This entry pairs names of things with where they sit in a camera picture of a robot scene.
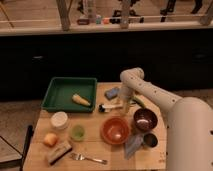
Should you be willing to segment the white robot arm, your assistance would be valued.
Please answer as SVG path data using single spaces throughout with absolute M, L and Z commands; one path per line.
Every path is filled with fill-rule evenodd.
M 181 97 L 144 81 L 141 68 L 121 72 L 120 98 L 138 92 L 167 117 L 166 171 L 213 171 L 213 109 L 196 97 Z

